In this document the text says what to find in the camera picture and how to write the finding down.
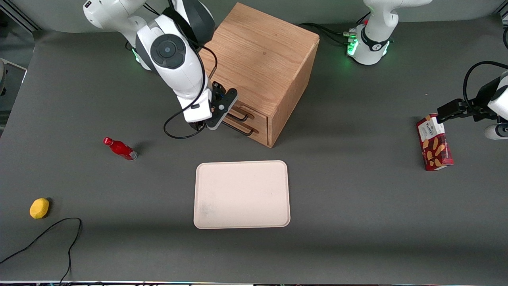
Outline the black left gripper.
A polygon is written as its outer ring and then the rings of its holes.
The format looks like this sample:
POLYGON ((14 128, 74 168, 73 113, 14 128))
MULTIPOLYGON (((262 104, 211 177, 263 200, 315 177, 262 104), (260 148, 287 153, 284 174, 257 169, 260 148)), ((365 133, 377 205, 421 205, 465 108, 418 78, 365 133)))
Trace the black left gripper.
POLYGON ((489 83, 483 85, 478 90, 477 96, 473 99, 468 99, 467 85, 468 78, 463 83, 463 99, 455 99, 437 108, 437 122, 442 124, 448 120, 456 118, 473 117, 475 122, 483 119, 495 120, 501 122, 500 116, 497 115, 492 109, 488 107, 488 103, 493 99, 500 83, 500 78, 497 77, 489 83))

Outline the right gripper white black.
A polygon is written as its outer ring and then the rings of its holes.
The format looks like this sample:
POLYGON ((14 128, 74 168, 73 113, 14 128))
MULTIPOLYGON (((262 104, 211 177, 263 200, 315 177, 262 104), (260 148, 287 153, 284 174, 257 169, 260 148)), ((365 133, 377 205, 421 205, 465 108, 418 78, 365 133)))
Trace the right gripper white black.
POLYGON ((234 88, 225 90, 218 82, 207 82, 204 91, 196 98, 177 96, 183 108, 183 115, 187 123, 223 124, 230 126, 227 121, 228 113, 236 112, 236 101, 239 97, 234 88))

